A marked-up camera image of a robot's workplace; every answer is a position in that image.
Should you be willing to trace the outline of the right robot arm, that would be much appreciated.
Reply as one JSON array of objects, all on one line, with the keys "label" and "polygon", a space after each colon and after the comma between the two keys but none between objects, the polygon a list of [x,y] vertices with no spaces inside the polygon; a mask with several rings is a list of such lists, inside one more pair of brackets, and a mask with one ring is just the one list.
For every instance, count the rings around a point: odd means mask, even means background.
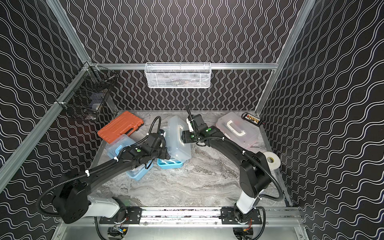
[{"label": "right robot arm", "polygon": [[248,214],[256,208],[260,199],[275,202],[284,199],[284,191],[272,175],[267,157],[263,153],[253,153],[244,149],[227,138],[218,128],[209,127],[200,114],[193,115],[188,105],[185,107],[188,113],[189,130],[182,132],[183,143],[213,148],[239,169],[242,193],[235,204],[238,212],[243,215]]}]

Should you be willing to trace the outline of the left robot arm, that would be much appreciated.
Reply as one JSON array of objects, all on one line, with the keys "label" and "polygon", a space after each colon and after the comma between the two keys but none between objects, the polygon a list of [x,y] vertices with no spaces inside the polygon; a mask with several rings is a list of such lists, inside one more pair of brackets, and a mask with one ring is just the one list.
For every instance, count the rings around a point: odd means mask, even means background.
[{"label": "left robot arm", "polygon": [[156,159],[170,159],[164,131],[147,134],[140,145],[120,150],[118,156],[92,169],[65,174],[60,183],[43,192],[36,202],[39,214],[71,224],[84,217],[103,217],[116,224],[127,218],[127,207],[117,198],[91,198],[90,194],[116,176]]}]

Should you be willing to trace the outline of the pink toolbox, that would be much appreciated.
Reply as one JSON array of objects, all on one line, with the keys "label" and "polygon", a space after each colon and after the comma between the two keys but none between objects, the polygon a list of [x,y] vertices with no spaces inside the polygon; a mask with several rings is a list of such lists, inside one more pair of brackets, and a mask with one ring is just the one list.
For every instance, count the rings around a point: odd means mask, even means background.
[{"label": "pink toolbox", "polygon": [[216,122],[216,127],[231,141],[249,150],[258,142],[260,130],[244,121],[234,112],[230,112]]}]

